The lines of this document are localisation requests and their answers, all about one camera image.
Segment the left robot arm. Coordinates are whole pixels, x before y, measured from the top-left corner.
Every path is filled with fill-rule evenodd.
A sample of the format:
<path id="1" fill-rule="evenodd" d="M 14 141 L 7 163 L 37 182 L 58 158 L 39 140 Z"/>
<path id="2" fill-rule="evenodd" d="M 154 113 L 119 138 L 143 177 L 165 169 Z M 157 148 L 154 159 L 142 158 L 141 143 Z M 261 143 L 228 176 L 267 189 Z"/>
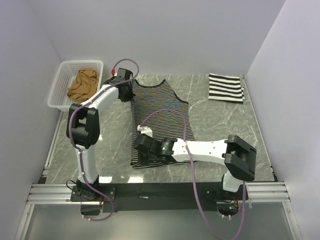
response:
<path id="1" fill-rule="evenodd" d="M 77 189 L 88 201 L 100 195 L 99 175 L 95 161 L 95 144 L 100 136 L 100 113 L 115 100 L 133 99 L 133 73 L 124 68 L 112 70 L 112 78 L 88 100 L 69 107 L 67 137 L 71 140 L 78 162 Z"/>

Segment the striped tank tops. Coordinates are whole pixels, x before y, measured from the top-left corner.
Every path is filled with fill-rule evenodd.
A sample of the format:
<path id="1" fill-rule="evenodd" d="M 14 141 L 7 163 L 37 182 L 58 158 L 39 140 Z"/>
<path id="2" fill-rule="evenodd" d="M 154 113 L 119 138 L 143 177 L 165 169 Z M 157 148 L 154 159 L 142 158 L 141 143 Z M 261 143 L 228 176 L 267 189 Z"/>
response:
<path id="1" fill-rule="evenodd" d="M 156 140 L 183 137 L 187 141 L 195 140 L 189 122 L 189 103 L 180 99 L 165 79 L 154 86 L 144 86 L 134 80 L 131 86 L 134 93 L 130 103 L 132 142 L 138 136 L 138 125 L 152 113 L 155 115 L 144 125 L 151 128 Z"/>

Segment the black white striped tank top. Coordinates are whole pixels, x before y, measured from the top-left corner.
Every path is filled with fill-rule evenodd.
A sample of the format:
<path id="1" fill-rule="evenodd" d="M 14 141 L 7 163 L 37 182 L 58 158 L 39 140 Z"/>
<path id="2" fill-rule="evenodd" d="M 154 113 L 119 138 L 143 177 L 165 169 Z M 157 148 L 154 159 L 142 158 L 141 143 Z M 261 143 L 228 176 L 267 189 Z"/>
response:
<path id="1" fill-rule="evenodd" d="M 208 99 L 243 104 L 245 100 L 244 87 L 241 77 L 210 73 L 208 75 L 209 88 Z"/>

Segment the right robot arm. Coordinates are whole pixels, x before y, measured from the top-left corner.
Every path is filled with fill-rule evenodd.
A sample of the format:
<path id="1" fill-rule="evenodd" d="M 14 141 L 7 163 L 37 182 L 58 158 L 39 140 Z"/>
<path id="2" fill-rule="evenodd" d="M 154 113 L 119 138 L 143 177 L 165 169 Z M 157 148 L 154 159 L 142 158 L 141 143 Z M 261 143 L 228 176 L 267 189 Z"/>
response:
<path id="1" fill-rule="evenodd" d="M 237 194 L 243 182 L 255 179 L 257 150 L 237 135 L 217 141 L 184 141 L 181 138 L 156 140 L 140 134 L 133 142 L 133 148 L 147 161 L 162 164 L 209 162 L 226 166 L 219 193 L 230 200 Z"/>

